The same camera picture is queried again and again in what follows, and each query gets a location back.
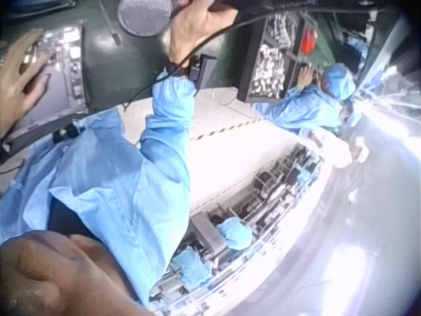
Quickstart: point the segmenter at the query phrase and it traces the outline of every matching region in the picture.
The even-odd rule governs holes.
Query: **black device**
[[[45,14],[75,5],[75,0],[6,0],[2,3],[2,9],[7,12],[6,18],[14,19]]]

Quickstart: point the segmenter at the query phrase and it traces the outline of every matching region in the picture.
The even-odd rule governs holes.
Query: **hand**
[[[43,30],[29,31],[11,46],[5,57],[3,68],[0,70],[0,138],[35,105],[45,91],[48,76],[38,80],[29,93],[24,93],[24,88],[52,54],[42,53],[23,74],[19,74],[25,53],[42,34]]]
[[[179,4],[186,4],[188,0],[179,0]],[[231,25],[237,10],[219,5],[217,11],[210,11],[214,0],[192,0],[180,11],[171,24],[171,44],[168,59],[179,64],[188,53],[196,47],[199,40],[203,40],[213,33]]]
[[[308,66],[301,68],[297,79],[297,89],[302,90],[309,86],[313,80],[314,70]]]

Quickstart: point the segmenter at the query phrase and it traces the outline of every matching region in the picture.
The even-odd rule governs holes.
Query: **electronic component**
[[[36,62],[42,51],[55,54],[38,78],[50,75],[47,90],[36,106],[20,119],[3,140],[3,153],[11,157],[37,139],[82,118],[88,112],[82,73],[82,25],[74,24],[46,32],[31,46],[20,73]]]
[[[284,57],[279,47],[262,44],[253,76],[252,95],[281,98],[284,90]]]

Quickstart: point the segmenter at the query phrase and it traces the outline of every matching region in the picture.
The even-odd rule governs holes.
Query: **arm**
[[[180,64],[197,42],[234,21],[237,11],[221,6],[209,11],[213,1],[191,1],[173,19],[168,59]],[[141,152],[165,175],[179,180],[188,174],[186,145],[194,111],[195,86],[187,78],[171,77],[153,87],[153,112],[141,137]]]
[[[287,97],[278,104],[257,103],[254,107],[265,119],[281,128],[313,128],[319,112],[316,98],[306,93]]]
[[[153,115],[146,119],[142,154],[167,177],[189,186],[186,147],[194,112],[193,82],[171,77],[153,87]]]
[[[309,138],[316,143],[317,147],[322,149],[323,147],[322,142],[316,137],[316,135],[314,135],[312,131],[309,131]]]
[[[297,79],[297,85],[288,90],[283,102],[256,103],[255,109],[275,125],[282,128],[311,127],[305,125],[317,116],[318,107],[312,106],[314,97],[302,91],[310,85],[313,77],[313,69],[303,67]]]

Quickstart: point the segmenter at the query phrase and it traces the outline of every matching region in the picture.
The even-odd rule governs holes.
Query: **person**
[[[180,269],[182,282],[187,286],[207,285],[212,278],[212,270],[218,267],[218,258],[203,263],[197,251],[190,246],[172,258],[172,262]]]
[[[250,247],[253,241],[252,230],[237,217],[230,217],[216,227],[230,249],[244,250]]]
[[[299,139],[303,145],[312,149],[339,169],[345,168],[354,160],[359,163],[365,162],[370,153],[364,138],[357,137],[355,145],[349,145],[324,128],[314,130],[304,128],[300,131]]]
[[[256,103],[253,107],[276,126],[295,134],[300,128],[337,127],[351,114],[341,106],[355,90],[353,76],[341,63],[331,65],[318,77],[318,84],[310,84],[314,71],[300,70],[297,85],[288,91],[283,102]]]
[[[194,0],[173,19],[169,62],[180,63],[199,39],[234,21],[236,10],[209,12],[212,2]],[[5,58],[2,135],[47,84],[41,78],[32,92],[23,92],[46,54],[24,74],[18,72],[25,51],[41,34],[26,34]],[[0,201],[1,315],[152,315],[145,308],[149,291],[189,220],[186,147],[194,95],[185,76],[154,85],[153,114],[146,119],[140,150],[123,138],[116,109],[80,121],[75,138],[54,144],[47,136],[36,144]],[[45,230],[52,204],[75,215],[81,231],[96,240]]]

